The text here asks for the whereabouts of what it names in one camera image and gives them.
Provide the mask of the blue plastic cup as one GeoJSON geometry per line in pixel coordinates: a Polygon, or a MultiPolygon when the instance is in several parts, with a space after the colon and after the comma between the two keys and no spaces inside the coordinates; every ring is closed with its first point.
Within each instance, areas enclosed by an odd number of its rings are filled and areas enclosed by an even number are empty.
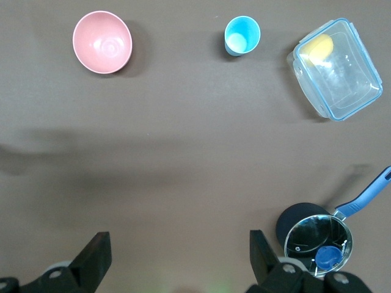
{"type": "Polygon", "coordinates": [[[239,57],[253,51],[261,39],[259,24],[249,16],[237,16],[226,26],[224,45],[226,52],[239,57]]]}

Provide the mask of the clear plastic container blue rim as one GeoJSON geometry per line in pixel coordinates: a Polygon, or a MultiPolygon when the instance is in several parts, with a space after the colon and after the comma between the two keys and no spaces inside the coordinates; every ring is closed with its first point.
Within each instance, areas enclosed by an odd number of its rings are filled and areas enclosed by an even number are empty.
{"type": "Polygon", "coordinates": [[[382,80],[353,23],[330,20],[305,36],[287,62],[301,90],[318,115],[343,121],[382,94],[382,80]],[[303,49],[321,34],[329,35],[334,50],[321,65],[312,65],[303,49]]]}

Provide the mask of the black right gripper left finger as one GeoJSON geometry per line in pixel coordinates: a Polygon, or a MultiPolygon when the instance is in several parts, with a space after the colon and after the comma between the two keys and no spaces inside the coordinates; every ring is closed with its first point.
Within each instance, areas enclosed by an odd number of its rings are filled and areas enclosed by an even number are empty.
{"type": "Polygon", "coordinates": [[[99,232],[67,266],[49,269],[25,285],[14,277],[0,278],[0,293],[95,293],[110,266],[110,234],[99,232]]]}

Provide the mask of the glass lid with blue knob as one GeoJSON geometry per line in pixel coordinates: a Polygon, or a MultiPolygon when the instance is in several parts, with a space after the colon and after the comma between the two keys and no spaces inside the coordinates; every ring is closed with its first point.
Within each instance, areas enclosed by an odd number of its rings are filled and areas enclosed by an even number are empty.
{"type": "Polygon", "coordinates": [[[300,261],[308,273],[321,278],[342,269],[351,257],[353,236],[333,215],[312,215],[289,230],[284,254],[300,261]]]}

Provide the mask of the yellow round food piece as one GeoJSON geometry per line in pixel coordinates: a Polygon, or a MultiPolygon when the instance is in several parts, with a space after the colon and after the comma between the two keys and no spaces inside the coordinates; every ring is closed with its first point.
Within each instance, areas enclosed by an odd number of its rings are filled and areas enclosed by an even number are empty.
{"type": "Polygon", "coordinates": [[[321,65],[334,50],[334,42],[327,34],[321,34],[314,38],[303,49],[307,56],[307,60],[312,65],[321,65]]]}

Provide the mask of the pink bowl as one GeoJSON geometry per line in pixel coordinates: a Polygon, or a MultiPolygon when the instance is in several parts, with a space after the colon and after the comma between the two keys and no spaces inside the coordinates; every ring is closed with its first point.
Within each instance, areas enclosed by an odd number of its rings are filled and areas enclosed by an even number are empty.
{"type": "Polygon", "coordinates": [[[117,15],[104,10],[90,12],[78,21],[72,44],[79,62],[97,74],[121,70],[133,52],[128,26],[117,15]]]}

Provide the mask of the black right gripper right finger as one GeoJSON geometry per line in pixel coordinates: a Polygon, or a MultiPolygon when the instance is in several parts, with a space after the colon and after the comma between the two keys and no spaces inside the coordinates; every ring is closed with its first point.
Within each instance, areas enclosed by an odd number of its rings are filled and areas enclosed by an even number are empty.
{"type": "Polygon", "coordinates": [[[330,272],[321,280],[296,264],[279,261],[261,230],[249,232],[249,253],[257,283],[246,293],[372,293],[351,273],[330,272]]]}

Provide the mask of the brown table cloth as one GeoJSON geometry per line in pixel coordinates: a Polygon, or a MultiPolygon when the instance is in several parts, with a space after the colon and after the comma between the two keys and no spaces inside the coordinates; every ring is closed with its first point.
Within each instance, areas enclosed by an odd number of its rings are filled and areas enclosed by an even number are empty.
{"type": "Polygon", "coordinates": [[[73,259],[99,231],[112,265],[97,293],[244,293],[249,232],[288,206],[333,210],[391,165],[391,0],[0,0],[0,277],[73,259]],[[73,31],[121,18],[133,38],[111,74],[85,68],[73,31]],[[237,16],[260,26],[233,57],[237,16]],[[350,20],[382,79],[373,104],[321,118],[287,55],[350,20]]]}

